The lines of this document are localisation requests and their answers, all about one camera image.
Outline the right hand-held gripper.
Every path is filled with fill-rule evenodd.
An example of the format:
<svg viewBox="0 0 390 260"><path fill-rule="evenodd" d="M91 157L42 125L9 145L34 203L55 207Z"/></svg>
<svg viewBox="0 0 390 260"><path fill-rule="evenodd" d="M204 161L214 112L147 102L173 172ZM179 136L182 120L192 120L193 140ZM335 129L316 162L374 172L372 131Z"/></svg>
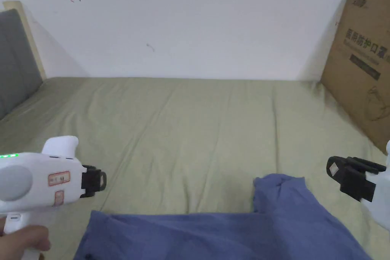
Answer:
<svg viewBox="0 0 390 260"><path fill-rule="evenodd" d="M390 157L385 165L357 157L331 156L326 172L340 185L340 191L359 201L371 217L390 229Z"/></svg>

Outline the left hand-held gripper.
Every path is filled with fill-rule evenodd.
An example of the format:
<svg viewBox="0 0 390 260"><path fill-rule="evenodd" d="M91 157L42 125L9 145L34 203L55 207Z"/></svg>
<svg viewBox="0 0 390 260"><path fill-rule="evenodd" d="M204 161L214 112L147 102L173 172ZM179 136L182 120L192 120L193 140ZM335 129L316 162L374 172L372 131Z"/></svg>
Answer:
<svg viewBox="0 0 390 260"><path fill-rule="evenodd" d="M76 136L48 139L40 153L22 152L0 157L0 213L4 233L25 227L49 227L58 209L106 189L107 175L88 166L88 189L82 185L87 167L76 158Z"/></svg>

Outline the person's left hand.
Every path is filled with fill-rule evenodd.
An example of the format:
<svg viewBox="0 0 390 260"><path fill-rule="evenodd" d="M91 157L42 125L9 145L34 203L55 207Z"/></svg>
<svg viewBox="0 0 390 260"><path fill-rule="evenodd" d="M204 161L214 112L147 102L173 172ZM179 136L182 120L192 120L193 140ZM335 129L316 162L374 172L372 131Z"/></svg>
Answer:
<svg viewBox="0 0 390 260"><path fill-rule="evenodd" d="M14 233L5 234L6 218L0 219L0 258L2 260L20 259L27 249L48 251L51 248L49 231L44 226L33 225Z"/></svg>

